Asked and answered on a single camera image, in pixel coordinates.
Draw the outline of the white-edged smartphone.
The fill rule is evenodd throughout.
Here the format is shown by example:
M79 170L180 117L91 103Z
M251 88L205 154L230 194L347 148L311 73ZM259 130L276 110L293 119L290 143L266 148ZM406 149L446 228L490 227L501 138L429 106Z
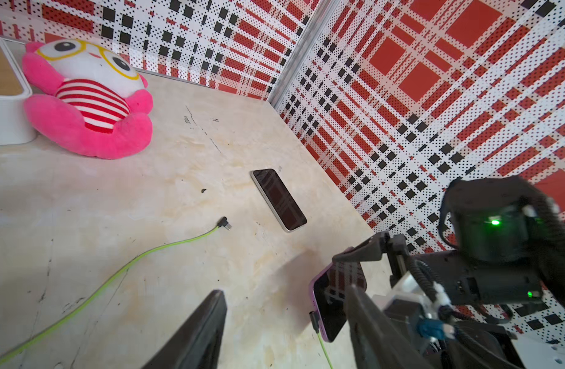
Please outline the white-edged smartphone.
M307 224L307 218L274 169L258 169L250 177L286 232Z

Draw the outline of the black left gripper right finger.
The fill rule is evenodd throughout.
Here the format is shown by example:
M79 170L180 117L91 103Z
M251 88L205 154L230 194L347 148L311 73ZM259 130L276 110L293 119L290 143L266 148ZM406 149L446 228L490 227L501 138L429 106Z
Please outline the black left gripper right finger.
M366 293L348 287L345 315L358 368L429 368Z

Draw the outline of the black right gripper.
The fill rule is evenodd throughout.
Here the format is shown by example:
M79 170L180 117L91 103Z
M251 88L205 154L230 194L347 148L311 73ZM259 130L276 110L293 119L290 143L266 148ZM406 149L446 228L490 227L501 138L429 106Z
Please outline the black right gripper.
M411 290L421 292L435 316L471 306L487 323L508 323L516 315L513 304L542 304L540 280L527 260L486 264L455 250L411 255L403 235L376 233L355 248L334 255L332 262L381 261L384 255L391 267L391 287L411 283Z

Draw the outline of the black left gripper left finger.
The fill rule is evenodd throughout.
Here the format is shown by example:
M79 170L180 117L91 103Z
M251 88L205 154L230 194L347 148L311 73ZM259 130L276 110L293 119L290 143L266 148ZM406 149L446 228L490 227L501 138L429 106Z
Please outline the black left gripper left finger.
M217 368L227 305L221 290L211 291L145 368Z

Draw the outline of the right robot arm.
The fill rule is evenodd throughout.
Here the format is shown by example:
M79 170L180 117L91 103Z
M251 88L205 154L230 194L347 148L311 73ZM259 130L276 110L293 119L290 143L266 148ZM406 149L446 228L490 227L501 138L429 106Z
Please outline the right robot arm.
M456 180L437 229L446 252L412 255L403 235L379 232L337 262L388 258L391 290L371 298L347 285L344 310L359 368L525 368L505 330L513 304L549 291L565 309L565 222L523 178Z

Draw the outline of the green wired earphones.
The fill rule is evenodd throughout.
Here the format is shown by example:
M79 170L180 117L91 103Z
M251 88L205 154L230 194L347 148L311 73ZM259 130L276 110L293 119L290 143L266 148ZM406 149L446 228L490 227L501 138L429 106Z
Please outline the green wired earphones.
M324 355L324 357L325 357L325 359L328 363L328 366L329 366L330 369L333 369L332 361L331 361L331 359L328 355L328 352L325 348L325 344L324 344L324 341L323 341L323 338L322 338L322 333L320 332L319 316L315 311L310 311L309 312L309 318L310 318L310 321L311 321L311 324L312 324L312 328L313 328L314 332L316 333L316 336L319 340L319 344L321 346L323 355Z
M146 256L152 255L156 252L160 252L160 251L168 249L168 248L180 246L182 244L189 244L189 243L207 238L210 235L212 235L213 233L215 233L217 230L219 230L220 228L224 228L224 229L227 229L227 230L231 229L231 225L230 225L229 220L226 216L220 218L219 221L217 221L216 225L211 230L209 230L206 233L203 233L202 235L196 236L194 238L185 239L185 240L182 240L182 241L176 241L176 242L172 242L172 243L169 243L169 244L160 245L160 246L151 248L149 250L146 250L145 252L142 252L141 254L137 255L131 261L127 262L124 266L122 266L119 270L117 270L113 275L111 275L88 298L82 298L80 300L81 304L76 306L71 312L66 313L61 319L59 319L55 323L51 324L50 326L46 327L45 329L43 329L42 331L40 331L36 334L31 334L30 338L28 338L27 340L22 341L20 344L17 344L16 346L12 347L10 350L2 353L0 355L0 366L7 363L12 358L15 358L20 353L26 351L27 349L29 349L29 347L33 346L34 344L38 343L39 341L41 341L42 339L47 337L47 335L52 334L58 328L62 327L64 324L66 324L68 321L70 321L73 317L75 317L80 312L82 312L82 310L84 310L89 304L91 304L93 301L95 301L96 298L99 295L101 295L105 291L106 288L108 288L111 284L113 284L116 279L121 278L123 275L125 275L128 272L128 270L130 270L136 263L138 263L140 260L142 260Z

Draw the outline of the pink owl plush toy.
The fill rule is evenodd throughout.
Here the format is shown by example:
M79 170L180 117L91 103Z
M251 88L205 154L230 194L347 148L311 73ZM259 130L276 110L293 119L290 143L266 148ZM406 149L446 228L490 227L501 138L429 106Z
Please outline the pink owl plush toy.
M22 70L40 89L24 102L29 123L78 155L119 159L153 137L147 80L121 55L79 39L25 46Z

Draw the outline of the purple-edged smartphone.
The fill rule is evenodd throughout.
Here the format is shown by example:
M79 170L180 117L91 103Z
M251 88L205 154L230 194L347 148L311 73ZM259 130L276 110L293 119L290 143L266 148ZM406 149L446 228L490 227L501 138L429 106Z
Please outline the purple-edged smartphone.
M314 330L325 342L333 342L344 327L346 289L352 285L367 289L360 263L331 263L314 277L308 287L313 310L309 313Z

